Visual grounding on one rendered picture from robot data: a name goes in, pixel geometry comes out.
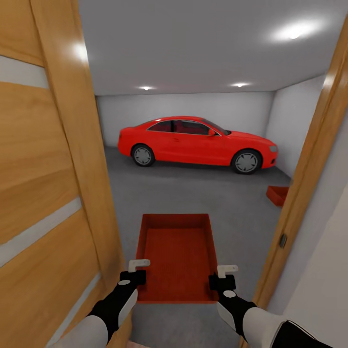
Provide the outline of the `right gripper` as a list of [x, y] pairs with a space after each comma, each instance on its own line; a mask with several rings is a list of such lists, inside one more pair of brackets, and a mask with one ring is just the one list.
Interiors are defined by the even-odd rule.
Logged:
[[235, 283], [234, 275], [225, 275], [225, 276], [226, 278], [219, 278], [216, 272], [214, 272], [214, 275], [208, 276], [210, 290], [218, 290], [221, 284], [228, 284], [233, 288], [233, 290], [235, 290], [236, 283]]

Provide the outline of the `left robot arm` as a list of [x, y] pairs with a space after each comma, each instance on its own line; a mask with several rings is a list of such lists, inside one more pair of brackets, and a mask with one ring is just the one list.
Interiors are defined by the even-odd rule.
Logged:
[[93, 310], [72, 330], [48, 348], [106, 348], [112, 335], [136, 304], [137, 286], [145, 285], [146, 270], [150, 260], [130, 260], [129, 270], [120, 273], [120, 282], [104, 300], [99, 300]]

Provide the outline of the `storage box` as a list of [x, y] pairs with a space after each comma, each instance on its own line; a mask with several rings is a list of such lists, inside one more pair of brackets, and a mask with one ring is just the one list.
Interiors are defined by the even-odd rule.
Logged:
[[276, 206], [284, 206], [289, 187], [268, 186], [266, 196]]
[[217, 257], [208, 214], [143, 214], [137, 260], [151, 261], [145, 285], [137, 286], [139, 304], [213, 304], [208, 276]]

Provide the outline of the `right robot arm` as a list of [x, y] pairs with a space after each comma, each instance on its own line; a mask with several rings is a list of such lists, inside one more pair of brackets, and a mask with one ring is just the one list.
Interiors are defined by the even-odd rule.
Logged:
[[225, 274], [238, 271], [237, 265], [218, 265], [217, 271], [208, 278], [210, 290], [218, 291], [219, 315], [251, 348], [332, 348], [299, 322], [238, 297], [234, 275]]

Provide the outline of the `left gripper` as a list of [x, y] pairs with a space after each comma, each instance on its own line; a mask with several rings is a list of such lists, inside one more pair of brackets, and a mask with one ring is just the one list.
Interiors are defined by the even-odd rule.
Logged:
[[146, 270], [137, 270], [134, 273], [129, 273], [128, 271], [122, 271], [120, 273], [120, 281], [123, 278], [127, 278], [129, 276], [134, 277], [136, 279], [137, 286], [145, 285], [146, 283]]

